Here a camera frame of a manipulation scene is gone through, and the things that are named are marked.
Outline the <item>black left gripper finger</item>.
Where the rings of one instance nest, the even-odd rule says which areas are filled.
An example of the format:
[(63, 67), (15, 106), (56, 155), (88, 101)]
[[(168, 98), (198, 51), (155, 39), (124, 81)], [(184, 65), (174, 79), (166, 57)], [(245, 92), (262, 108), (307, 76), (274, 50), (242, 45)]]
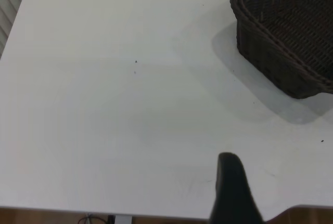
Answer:
[(209, 223), (265, 223), (237, 155), (230, 152), (219, 154), (215, 191)]

